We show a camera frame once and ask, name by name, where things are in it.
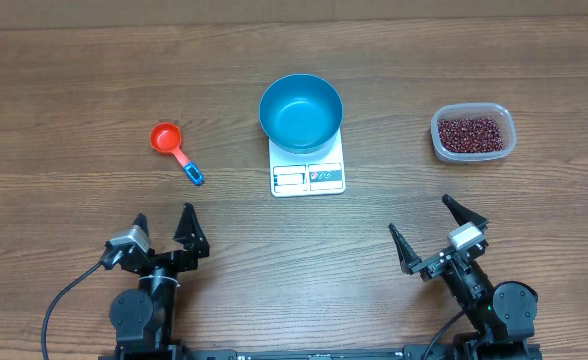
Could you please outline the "red beans in container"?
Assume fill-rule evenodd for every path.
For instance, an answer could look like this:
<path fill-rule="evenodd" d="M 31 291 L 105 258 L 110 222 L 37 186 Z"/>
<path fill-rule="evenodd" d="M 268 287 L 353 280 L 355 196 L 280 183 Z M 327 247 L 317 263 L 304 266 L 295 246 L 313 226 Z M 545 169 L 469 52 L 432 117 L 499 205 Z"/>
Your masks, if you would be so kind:
<path fill-rule="evenodd" d="M 452 153 L 489 153 L 504 149 L 498 123 L 491 117 L 439 119 L 438 135 Z"/>

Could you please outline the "red measuring scoop blue handle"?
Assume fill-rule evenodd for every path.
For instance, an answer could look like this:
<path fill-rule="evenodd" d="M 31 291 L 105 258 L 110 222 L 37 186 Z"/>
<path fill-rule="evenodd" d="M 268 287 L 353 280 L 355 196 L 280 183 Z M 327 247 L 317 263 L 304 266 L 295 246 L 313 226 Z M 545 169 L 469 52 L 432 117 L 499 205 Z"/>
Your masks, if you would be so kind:
<path fill-rule="evenodd" d="M 203 185 L 205 183 L 204 175 L 198 166 L 182 151 L 181 144 L 182 133 L 174 123 L 160 122 L 150 132 L 151 147 L 158 153 L 172 155 L 194 185 Z"/>

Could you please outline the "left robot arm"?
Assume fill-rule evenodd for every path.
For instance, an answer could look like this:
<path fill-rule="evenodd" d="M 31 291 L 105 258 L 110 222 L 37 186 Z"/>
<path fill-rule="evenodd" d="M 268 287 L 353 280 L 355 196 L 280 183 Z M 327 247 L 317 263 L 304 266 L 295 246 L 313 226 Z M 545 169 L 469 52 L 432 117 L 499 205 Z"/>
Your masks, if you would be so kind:
<path fill-rule="evenodd" d="M 101 264 L 120 266 L 138 276 L 138 287 L 115 297 L 109 318 L 116 331 L 116 359 L 191 359 L 182 341 L 173 338 L 178 275 L 198 268 L 210 246 L 194 207 L 185 203 L 173 240 L 178 250 L 158 253 L 151 247 L 147 218 L 133 224 L 105 244 Z"/>

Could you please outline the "white digital kitchen scale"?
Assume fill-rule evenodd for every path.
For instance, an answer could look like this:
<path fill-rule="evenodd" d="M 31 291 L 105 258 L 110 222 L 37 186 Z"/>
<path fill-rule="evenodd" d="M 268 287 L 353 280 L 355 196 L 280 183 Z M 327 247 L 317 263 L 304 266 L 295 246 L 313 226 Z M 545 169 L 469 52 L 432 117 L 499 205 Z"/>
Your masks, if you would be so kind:
<path fill-rule="evenodd" d="M 288 152 L 269 141 L 270 191 L 274 197 L 341 194 L 346 190 L 341 132 L 308 154 Z"/>

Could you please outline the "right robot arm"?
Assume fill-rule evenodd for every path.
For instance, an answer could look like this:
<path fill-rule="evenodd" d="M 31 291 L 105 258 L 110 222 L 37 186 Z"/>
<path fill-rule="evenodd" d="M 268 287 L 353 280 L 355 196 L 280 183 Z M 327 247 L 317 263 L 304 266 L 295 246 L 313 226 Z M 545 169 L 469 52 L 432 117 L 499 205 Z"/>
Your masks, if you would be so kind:
<path fill-rule="evenodd" d="M 492 284 L 477 263 L 488 247 L 488 219 L 451 196 L 442 196 L 458 227 L 447 235 L 448 246 L 421 259 L 394 224 L 388 229 L 397 249 L 402 272 L 418 274 L 425 282 L 442 278 L 460 306 L 430 343 L 407 344 L 402 359 L 540 359 L 534 320 L 538 294 L 519 281 Z"/>

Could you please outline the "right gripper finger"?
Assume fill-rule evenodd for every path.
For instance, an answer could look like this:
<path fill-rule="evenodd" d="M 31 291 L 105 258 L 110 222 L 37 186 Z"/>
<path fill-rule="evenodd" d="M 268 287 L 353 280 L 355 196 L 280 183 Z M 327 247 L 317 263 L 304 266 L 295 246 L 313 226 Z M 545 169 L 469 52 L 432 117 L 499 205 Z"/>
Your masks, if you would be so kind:
<path fill-rule="evenodd" d="M 482 215 L 468 209 L 467 207 L 458 203 L 454 198 L 448 194 L 444 194 L 441 198 L 443 204 L 448 208 L 455 221 L 459 226 L 467 223 L 472 223 L 480 231 L 485 231 L 488 225 L 488 219 Z"/>
<path fill-rule="evenodd" d="M 413 248 L 393 223 L 388 225 L 388 229 L 397 249 L 402 272 L 405 274 L 413 274 L 415 272 L 414 268 L 422 262 L 421 258 L 415 253 Z"/>

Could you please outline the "blue bowl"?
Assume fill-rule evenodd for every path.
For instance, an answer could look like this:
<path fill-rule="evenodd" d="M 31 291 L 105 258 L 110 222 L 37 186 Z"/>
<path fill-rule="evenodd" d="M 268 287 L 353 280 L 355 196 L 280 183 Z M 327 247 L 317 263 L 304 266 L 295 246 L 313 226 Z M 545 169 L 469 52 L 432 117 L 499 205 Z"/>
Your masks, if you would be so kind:
<path fill-rule="evenodd" d="M 339 132 L 344 105 L 336 88 L 313 74 L 286 75 L 266 88 L 258 105 L 264 133 L 283 150 L 307 154 Z"/>

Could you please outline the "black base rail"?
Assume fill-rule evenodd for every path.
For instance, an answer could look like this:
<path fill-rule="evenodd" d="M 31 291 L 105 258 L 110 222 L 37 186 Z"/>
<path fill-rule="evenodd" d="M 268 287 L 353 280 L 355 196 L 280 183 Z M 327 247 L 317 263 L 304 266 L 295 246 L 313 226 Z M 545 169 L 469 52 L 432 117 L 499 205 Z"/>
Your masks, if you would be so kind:
<path fill-rule="evenodd" d="M 116 350 L 113 355 L 99 356 L 99 360 L 117 359 L 178 359 L 178 360 L 450 360 L 467 359 L 455 353 L 451 345 L 436 345 L 425 355 L 426 345 L 405 345 L 402 349 L 383 350 L 307 350 L 236 352 L 234 350 L 189 350 L 182 346 L 173 350 L 124 354 Z"/>

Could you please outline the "clear plastic container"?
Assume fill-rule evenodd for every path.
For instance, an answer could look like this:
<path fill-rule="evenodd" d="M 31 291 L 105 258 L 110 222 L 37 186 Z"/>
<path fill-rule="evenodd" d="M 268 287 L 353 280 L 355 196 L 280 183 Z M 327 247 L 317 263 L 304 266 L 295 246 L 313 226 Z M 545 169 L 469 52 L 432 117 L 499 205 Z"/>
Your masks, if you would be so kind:
<path fill-rule="evenodd" d="M 447 163 L 494 161 L 517 144 L 511 113 L 496 103 L 461 103 L 440 108 L 431 119 L 435 156 Z"/>

